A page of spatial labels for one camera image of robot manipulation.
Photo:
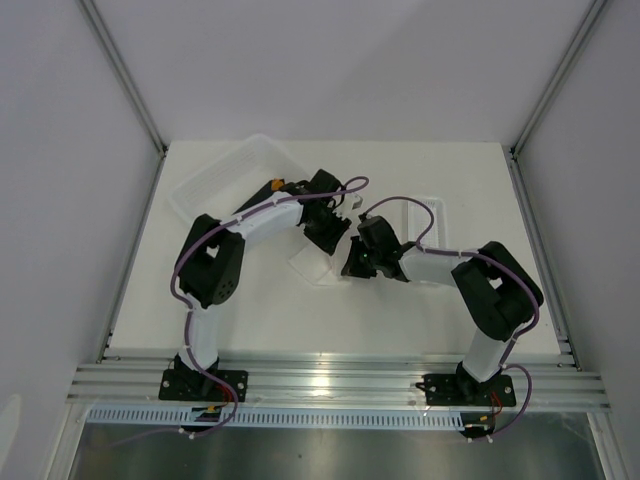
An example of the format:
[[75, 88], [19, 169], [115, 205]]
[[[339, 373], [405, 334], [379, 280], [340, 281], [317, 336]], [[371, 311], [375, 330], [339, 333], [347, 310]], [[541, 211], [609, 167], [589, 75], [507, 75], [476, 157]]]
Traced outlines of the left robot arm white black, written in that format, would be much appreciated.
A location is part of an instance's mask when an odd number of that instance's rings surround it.
[[198, 216], [182, 246], [171, 293], [188, 308], [184, 345], [163, 374], [163, 400], [214, 400], [236, 394], [218, 370], [221, 306], [240, 283], [247, 251], [294, 227], [325, 254], [334, 254], [351, 224], [339, 214], [348, 189], [320, 169], [309, 180], [267, 181], [228, 219]]

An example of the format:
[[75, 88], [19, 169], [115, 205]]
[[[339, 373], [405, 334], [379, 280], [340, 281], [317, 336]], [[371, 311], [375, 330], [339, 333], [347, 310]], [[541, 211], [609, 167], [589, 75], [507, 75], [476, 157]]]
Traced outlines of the white paper napkin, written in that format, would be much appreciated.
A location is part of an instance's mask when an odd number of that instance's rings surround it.
[[308, 242], [298, 253], [289, 258], [289, 266], [309, 284], [316, 287], [336, 286], [341, 281], [341, 269], [346, 262], [346, 250], [337, 248], [328, 255]]

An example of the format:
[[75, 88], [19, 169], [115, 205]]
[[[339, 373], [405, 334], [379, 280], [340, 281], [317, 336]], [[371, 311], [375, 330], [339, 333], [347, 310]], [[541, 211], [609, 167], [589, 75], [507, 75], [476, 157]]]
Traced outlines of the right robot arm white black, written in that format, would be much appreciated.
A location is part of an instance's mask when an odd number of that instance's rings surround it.
[[404, 283], [456, 288], [476, 331], [456, 367], [455, 388], [464, 401], [481, 402], [506, 368], [517, 339], [539, 321], [541, 289], [500, 242], [472, 251], [402, 244], [383, 217], [362, 214], [359, 219], [341, 274], [362, 279], [382, 274]]

